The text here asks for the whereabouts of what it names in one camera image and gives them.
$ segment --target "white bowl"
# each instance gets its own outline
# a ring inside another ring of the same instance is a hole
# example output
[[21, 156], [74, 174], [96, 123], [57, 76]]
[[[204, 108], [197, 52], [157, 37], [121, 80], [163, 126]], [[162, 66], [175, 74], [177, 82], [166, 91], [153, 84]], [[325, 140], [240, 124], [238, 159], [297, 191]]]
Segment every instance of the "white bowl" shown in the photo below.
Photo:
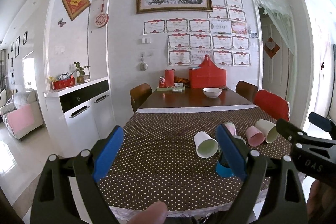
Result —
[[222, 93], [222, 90], [218, 88], [205, 88], [203, 89], [203, 93], [206, 95], [206, 97], [216, 98]]

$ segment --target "coca-cola can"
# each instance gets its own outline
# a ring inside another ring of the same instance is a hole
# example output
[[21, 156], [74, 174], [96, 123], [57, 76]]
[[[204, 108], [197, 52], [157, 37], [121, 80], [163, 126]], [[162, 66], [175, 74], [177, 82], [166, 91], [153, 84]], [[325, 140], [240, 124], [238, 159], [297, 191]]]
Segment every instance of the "coca-cola can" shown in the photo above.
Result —
[[165, 88], [165, 87], [166, 87], [166, 79], [164, 77], [160, 77], [159, 88]]

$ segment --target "potted plant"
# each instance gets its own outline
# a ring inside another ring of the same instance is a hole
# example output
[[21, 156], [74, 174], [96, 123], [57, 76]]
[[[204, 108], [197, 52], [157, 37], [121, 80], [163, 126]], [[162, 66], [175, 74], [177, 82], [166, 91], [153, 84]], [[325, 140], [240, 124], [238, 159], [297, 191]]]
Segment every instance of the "potted plant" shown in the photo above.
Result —
[[85, 82], [90, 81], [90, 75], [85, 75], [85, 68], [91, 68], [91, 66], [84, 66], [82, 67], [79, 62], [73, 62], [76, 65], [76, 70], [73, 72], [75, 73], [76, 71], [79, 71], [79, 76], [77, 77], [77, 83], [82, 84]]

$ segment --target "dining table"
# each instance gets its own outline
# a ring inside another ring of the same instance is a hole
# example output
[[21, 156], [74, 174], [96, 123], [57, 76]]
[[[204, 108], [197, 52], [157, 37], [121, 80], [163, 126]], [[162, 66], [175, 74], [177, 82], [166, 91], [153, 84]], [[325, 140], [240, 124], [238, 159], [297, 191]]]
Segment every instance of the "dining table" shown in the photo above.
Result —
[[[232, 122], [237, 135], [247, 140], [246, 129], [259, 119], [276, 122], [230, 89], [217, 98], [206, 97], [202, 89], [154, 91], [123, 128], [124, 142], [108, 175], [98, 183], [100, 191], [122, 220], [158, 200], [167, 205], [167, 217], [206, 216], [228, 210], [243, 182], [216, 173], [218, 153], [200, 158], [194, 135], [205, 131], [215, 138], [218, 125]], [[273, 143], [253, 147], [277, 159], [288, 155], [290, 148], [281, 135]], [[269, 181], [264, 179], [257, 203], [265, 199]]]

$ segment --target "cabinet handle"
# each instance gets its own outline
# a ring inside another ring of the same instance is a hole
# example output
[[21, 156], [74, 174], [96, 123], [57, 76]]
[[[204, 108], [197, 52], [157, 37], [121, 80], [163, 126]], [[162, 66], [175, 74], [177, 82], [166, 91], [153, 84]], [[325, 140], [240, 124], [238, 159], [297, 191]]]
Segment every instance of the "cabinet handle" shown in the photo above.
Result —
[[109, 95], [104, 95], [104, 96], [98, 98], [98, 99], [95, 101], [95, 104], [101, 102], [101, 101], [104, 100], [104, 99], [106, 99], [108, 96], [109, 96]]
[[87, 110], [90, 106], [86, 106], [85, 109], [81, 110], [80, 112], [76, 113], [75, 115], [71, 115], [70, 118], [74, 118], [76, 116], [78, 116], [79, 114], [83, 113], [85, 110]]

